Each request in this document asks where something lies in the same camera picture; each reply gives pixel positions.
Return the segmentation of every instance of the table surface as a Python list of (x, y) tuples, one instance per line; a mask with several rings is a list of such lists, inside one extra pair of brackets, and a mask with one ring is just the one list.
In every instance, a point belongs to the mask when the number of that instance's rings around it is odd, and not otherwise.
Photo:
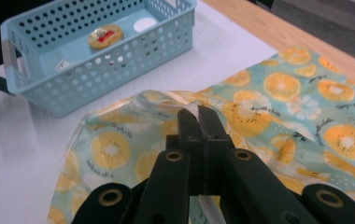
[(0, 92), (0, 223), (46, 222), (67, 143), (86, 114), (144, 90), (199, 91), (293, 46), (314, 49), (355, 80), (355, 59), (266, 10), (242, 0), (203, 0), (192, 50), (63, 118)]
[(204, 0), (204, 2), (278, 51), (292, 46), (313, 49), (355, 81), (355, 58), (266, 10), (242, 0)]

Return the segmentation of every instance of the food item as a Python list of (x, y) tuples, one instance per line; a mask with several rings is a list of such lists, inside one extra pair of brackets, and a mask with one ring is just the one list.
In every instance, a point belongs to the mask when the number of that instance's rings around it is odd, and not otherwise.
[(263, 88), (274, 99), (288, 102), (301, 93), (302, 85), (291, 75), (275, 72), (265, 79)]
[(355, 161), (355, 126), (334, 125), (326, 130), (323, 138), (329, 147), (340, 156)]
[(333, 80), (321, 80), (317, 83), (317, 87), (323, 98), (334, 102), (348, 102), (355, 96), (355, 91), (349, 85), (338, 83)]
[(93, 49), (104, 49), (121, 39), (123, 39), (123, 33), (120, 26), (109, 24), (92, 31), (88, 36), (88, 43)]
[(130, 146), (124, 135), (116, 132), (100, 133), (92, 140), (92, 158), (97, 165), (113, 170), (130, 158)]

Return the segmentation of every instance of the fabric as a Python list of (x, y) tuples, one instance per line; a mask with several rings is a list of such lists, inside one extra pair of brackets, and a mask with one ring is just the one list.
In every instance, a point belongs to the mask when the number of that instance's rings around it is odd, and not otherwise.
[[(199, 92), (143, 91), (85, 117), (49, 222), (70, 223), (105, 183), (133, 187), (147, 178), (165, 136), (177, 134), (177, 112), (195, 114), (198, 105), (216, 110), (235, 146), (257, 153), (288, 189), (300, 194), (323, 183), (355, 200), (355, 84), (316, 52), (293, 48)], [(191, 206), (192, 223), (199, 223), (193, 209), (206, 211)]]

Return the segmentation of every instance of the wooden edge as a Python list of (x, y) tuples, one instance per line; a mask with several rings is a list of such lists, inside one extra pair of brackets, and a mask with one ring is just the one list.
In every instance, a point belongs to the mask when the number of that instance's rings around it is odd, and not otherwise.
[(355, 58), (291, 25), (247, 0), (202, 0), (262, 41), (283, 51), (294, 46), (313, 49), (355, 83)]

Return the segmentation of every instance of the screw hole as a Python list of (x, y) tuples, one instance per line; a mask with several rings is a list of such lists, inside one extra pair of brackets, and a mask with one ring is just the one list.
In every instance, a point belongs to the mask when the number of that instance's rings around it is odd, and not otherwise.
[(296, 216), (294, 213), (284, 213), (283, 220), (288, 224), (300, 224), (300, 218)]
[(107, 189), (99, 195), (98, 202), (103, 206), (112, 206), (119, 203), (122, 193), (119, 189)]
[(251, 155), (245, 151), (236, 151), (234, 155), (237, 159), (241, 161), (249, 161), (251, 159)]
[(320, 189), (316, 193), (318, 200), (331, 207), (339, 208), (343, 206), (343, 201), (335, 193), (329, 190)]
[(168, 154), (166, 154), (166, 159), (169, 161), (180, 161), (183, 158), (183, 155), (181, 155), (181, 153), (179, 152), (169, 152)]

